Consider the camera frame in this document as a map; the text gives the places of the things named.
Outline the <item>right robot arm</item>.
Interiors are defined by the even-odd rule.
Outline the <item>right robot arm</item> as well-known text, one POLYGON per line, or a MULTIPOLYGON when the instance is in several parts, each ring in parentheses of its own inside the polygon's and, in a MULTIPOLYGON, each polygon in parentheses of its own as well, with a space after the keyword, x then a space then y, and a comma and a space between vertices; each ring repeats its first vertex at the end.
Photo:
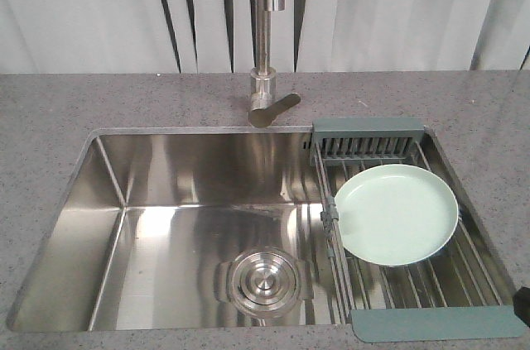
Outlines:
POLYGON ((530 288, 522 286, 513 295, 514 314, 530 327, 530 288))

